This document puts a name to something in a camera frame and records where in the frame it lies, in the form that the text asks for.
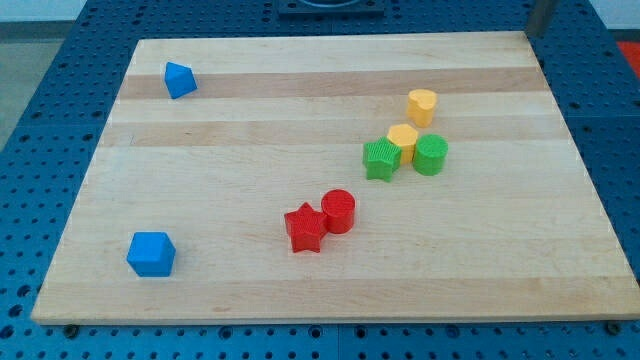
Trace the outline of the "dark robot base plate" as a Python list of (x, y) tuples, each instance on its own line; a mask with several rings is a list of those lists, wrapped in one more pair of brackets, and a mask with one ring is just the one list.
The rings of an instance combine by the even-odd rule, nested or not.
[(276, 0), (280, 17), (382, 15), (385, 0)]

